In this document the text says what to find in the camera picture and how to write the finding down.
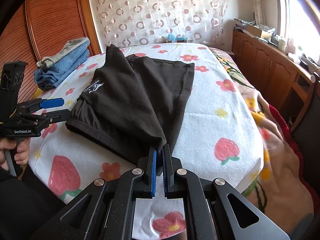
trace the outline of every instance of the bed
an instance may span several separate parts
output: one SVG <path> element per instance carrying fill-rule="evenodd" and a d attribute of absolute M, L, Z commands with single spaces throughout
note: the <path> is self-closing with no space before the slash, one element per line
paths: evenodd
<path fill-rule="evenodd" d="M 289 234 L 314 213 L 317 195 L 299 176 L 299 159 L 292 143 L 286 142 L 289 139 L 283 133 L 281 116 L 247 82 L 228 54 L 195 43 L 145 45 L 121 51 L 125 56 L 195 63 L 191 96 L 172 153 L 184 168 L 204 179 L 226 179 Z M 104 54 L 90 57 L 59 87 L 39 97 L 62 97 L 65 105 L 60 109 L 71 110 L 104 62 Z M 31 140 L 29 166 L 64 203 L 94 179 L 116 179 L 135 167 L 71 133 L 64 123 L 50 125 L 41 137 Z M 183 201 L 164 198 L 159 176 L 156 197 L 137 200 L 132 237 L 164 239 L 184 229 Z"/>

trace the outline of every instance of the black pants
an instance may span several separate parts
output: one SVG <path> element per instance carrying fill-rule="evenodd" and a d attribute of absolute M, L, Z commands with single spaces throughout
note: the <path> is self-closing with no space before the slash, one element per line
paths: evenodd
<path fill-rule="evenodd" d="M 0 168 L 0 240 L 29 239 L 64 206 L 38 178 L 32 176 L 29 167 L 23 176 L 25 182 L 12 178 Z M 177 236 L 173 236 L 167 240 L 176 239 Z"/>

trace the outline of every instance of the stack of folded clothes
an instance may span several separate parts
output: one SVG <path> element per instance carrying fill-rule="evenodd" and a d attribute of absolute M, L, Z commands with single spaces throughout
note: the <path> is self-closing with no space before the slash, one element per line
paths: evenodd
<path fill-rule="evenodd" d="M 84 63 L 90 54 L 87 37 L 67 41 L 62 50 L 51 57 L 44 57 L 37 62 L 38 70 L 34 72 L 35 83 L 41 90 L 56 88 L 77 67 Z"/>

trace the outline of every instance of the floral blanket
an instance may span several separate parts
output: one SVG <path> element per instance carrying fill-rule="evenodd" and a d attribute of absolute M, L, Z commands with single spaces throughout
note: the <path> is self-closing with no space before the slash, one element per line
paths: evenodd
<path fill-rule="evenodd" d="M 302 178 L 301 153 L 277 110 L 249 84 L 231 57 L 219 49 L 212 52 L 238 87 L 263 140 L 263 169 L 250 174 L 254 181 L 243 195 L 290 235 L 318 206 L 316 194 Z"/>

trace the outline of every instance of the slatted wood panel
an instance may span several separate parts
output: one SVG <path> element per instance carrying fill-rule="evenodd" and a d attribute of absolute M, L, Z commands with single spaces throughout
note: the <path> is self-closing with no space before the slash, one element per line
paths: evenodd
<path fill-rule="evenodd" d="M 16 60 L 28 63 L 18 97 L 18 101 L 23 102 L 31 99 L 37 89 L 33 81 L 33 72 L 37 69 L 36 58 L 29 40 L 23 5 L 0 36 L 0 73 L 4 63 Z"/>
<path fill-rule="evenodd" d="M 87 36 L 77 0 L 27 0 L 26 6 L 41 58 L 58 53 L 68 40 Z"/>

